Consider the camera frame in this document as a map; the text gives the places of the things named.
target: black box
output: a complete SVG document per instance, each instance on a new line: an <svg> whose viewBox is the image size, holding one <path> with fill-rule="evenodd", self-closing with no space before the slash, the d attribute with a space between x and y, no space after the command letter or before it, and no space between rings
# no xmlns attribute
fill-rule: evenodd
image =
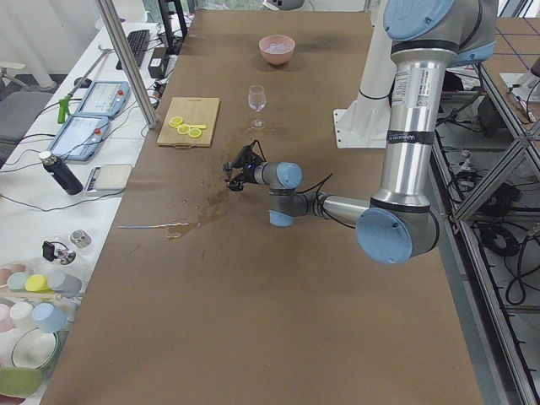
<svg viewBox="0 0 540 405"><path fill-rule="evenodd" d="M155 48L152 58L148 64L148 71L151 78L164 78L169 64L169 55L166 48Z"/></svg>

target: bowl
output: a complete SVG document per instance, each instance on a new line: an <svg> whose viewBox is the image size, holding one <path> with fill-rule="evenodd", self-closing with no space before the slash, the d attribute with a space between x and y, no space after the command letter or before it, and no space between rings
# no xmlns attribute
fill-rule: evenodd
<svg viewBox="0 0 540 405"><path fill-rule="evenodd" d="M293 57L296 44L286 35L269 35L259 41L259 51L265 61L282 65Z"/></svg>
<svg viewBox="0 0 540 405"><path fill-rule="evenodd" d="M54 360L58 349L58 336L55 333L33 329L15 344L11 361L15 367L43 369Z"/></svg>

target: gray chair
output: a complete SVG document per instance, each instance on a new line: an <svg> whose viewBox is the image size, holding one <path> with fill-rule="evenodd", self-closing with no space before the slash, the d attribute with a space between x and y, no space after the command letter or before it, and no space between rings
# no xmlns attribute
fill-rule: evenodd
<svg viewBox="0 0 540 405"><path fill-rule="evenodd" d="M0 94L5 84L0 79ZM46 106L52 94L39 91L18 91L0 101L0 167L13 152Z"/></svg>

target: black keyboard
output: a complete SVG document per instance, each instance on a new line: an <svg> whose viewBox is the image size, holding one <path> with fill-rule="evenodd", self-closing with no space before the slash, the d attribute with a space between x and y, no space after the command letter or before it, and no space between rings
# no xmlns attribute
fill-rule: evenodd
<svg viewBox="0 0 540 405"><path fill-rule="evenodd" d="M127 36L127 43L132 48L135 62L140 68L143 64L144 53L146 52L146 46L150 41L150 30L132 31ZM116 70L122 70L122 62L118 61L116 64Z"/></svg>

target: wooden cutting board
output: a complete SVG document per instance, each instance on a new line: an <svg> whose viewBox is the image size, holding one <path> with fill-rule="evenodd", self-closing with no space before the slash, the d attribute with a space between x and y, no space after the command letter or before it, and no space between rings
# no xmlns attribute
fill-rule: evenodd
<svg viewBox="0 0 540 405"><path fill-rule="evenodd" d="M197 146L208 148L212 144L213 129L218 118L219 98L173 97L158 136L159 146ZM206 125L199 138L180 135L169 126L173 116L181 116L185 124Z"/></svg>

